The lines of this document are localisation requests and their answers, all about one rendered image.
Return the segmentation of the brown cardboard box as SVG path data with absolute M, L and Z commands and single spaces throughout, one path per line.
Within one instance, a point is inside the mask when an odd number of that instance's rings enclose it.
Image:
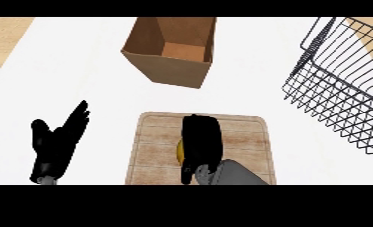
M 210 64 L 215 17 L 138 17 L 120 50 L 154 83 L 200 88 Z

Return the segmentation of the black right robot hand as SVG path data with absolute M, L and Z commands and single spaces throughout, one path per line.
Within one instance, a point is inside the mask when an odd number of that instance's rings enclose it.
M 181 183 L 191 181 L 200 165 L 215 172 L 222 157 L 219 124 L 213 117 L 192 114 L 182 118 L 181 140 L 184 159 L 181 163 Z

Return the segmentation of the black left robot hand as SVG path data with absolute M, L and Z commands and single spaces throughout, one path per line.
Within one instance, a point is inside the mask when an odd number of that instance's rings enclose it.
M 35 119 L 30 123 L 32 130 L 32 149 L 36 153 L 29 180 L 39 184 L 39 178 L 61 177 L 74 145 L 79 141 L 88 124 L 89 111 L 86 101 L 80 101 L 61 127 L 49 130 L 46 123 Z

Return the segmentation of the pale wooden cutting board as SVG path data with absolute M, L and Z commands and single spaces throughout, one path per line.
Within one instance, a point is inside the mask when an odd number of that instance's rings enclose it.
M 144 112 L 138 118 L 126 185 L 178 185 L 176 144 L 188 113 Z M 269 134 L 256 116 L 212 114 L 219 123 L 222 158 L 237 161 L 271 185 L 276 183 Z

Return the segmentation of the yellow lemon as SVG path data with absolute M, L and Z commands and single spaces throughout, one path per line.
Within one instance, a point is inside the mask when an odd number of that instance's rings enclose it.
M 176 160 L 178 160 L 178 164 L 181 166 L 182 161 L 184 161 L 184 147 L 182 147 L 182 140 L 181 139 L 179 139 L 178 145 L 176 145 Z

